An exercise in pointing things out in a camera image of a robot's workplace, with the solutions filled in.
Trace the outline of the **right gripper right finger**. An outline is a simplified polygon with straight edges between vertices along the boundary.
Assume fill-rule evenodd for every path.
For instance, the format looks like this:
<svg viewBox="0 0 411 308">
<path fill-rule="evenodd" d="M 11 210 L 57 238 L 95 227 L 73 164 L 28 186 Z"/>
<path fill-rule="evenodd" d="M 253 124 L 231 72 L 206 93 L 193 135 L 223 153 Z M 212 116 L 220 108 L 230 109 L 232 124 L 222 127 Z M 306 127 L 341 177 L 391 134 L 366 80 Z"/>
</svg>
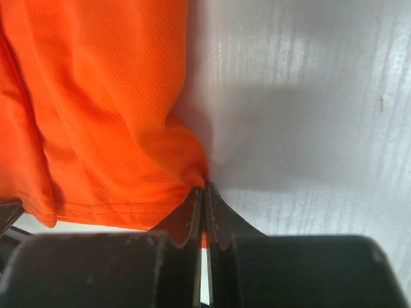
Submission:
<svg viewBox="0 0 411 308">
<path fill-rule="evenodd" d="M 389 260 L 361 235 L 269 236 L 204 189 L 211 307 L 408 307 Z"/>
</svg>

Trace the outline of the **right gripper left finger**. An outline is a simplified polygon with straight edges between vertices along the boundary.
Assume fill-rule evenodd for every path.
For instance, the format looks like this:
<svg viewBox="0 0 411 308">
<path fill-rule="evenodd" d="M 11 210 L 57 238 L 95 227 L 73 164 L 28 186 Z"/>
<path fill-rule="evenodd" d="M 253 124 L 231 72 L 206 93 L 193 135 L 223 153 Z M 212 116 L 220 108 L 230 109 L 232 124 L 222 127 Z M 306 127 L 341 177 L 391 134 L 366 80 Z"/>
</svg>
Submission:
<svg viewBox="0 0 411 308">
<path fill-rule="evenodd" d="M 199 307 L 202 190 L 148 232 L 37 234 L 12 253 L 2 307 Z"/>
</svg>

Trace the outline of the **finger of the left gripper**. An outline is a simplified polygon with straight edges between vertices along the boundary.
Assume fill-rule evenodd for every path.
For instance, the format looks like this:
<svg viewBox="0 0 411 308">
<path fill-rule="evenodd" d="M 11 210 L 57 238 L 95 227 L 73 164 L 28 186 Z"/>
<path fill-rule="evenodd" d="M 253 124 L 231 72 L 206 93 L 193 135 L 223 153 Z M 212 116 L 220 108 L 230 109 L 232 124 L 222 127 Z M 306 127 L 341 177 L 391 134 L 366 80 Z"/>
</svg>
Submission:
<svg viewBox="0 0 411 308">
<path fill-rule="evenodd" d="M 25 213 L 21 200 L 2 202 L 0 205 L 0 237 Z"/>
</svg>

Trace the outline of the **orange t-shirt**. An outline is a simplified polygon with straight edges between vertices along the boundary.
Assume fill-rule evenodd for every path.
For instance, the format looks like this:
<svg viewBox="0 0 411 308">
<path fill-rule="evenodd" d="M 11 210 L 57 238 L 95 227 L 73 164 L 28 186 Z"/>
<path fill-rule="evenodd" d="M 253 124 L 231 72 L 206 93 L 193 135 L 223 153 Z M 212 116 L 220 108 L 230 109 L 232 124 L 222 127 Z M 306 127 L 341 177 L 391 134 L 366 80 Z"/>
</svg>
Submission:
<svg viewBox="0 0 411 308">
<path fill-rule="evenodd" d="M 172 108 L 187 1 L 1 2 L 1 199 L 58 221 L 149 230 L 209 178 Z"/>
</svg>

